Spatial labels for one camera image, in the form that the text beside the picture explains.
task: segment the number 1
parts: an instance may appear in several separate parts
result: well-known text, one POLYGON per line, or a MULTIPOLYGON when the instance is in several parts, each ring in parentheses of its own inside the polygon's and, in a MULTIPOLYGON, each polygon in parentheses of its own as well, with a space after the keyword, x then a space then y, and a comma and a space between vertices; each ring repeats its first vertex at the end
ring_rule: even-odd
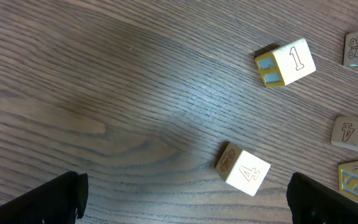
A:
POLYGON ((292 55, 293 59, 295 60, 296 70, 297 70, 297 71, 299 71, 299 70, 301 70, 302 68, 305 67, 305 66, 302 64, 301 60, 299 59, 299 55, 298 55, 298 52, 296 52, 295 47, 292 47, 292 48, 291 48, 290 55, 292 55))

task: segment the wooden table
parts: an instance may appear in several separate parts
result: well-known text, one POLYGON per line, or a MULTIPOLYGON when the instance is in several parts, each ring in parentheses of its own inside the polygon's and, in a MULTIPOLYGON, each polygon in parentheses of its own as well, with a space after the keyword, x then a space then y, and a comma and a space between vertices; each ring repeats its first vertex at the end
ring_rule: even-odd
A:
POLYGON ((356 0, 0 0, 0 205, 75 170, 78 223, 291 223, 292 173, 358 159, 329 143, 356 30, 356 0), (317 71, 263 87, 255 54, 302 37, 317 71), (272 165, 255 197, 213 169, 228 141, 272 165))

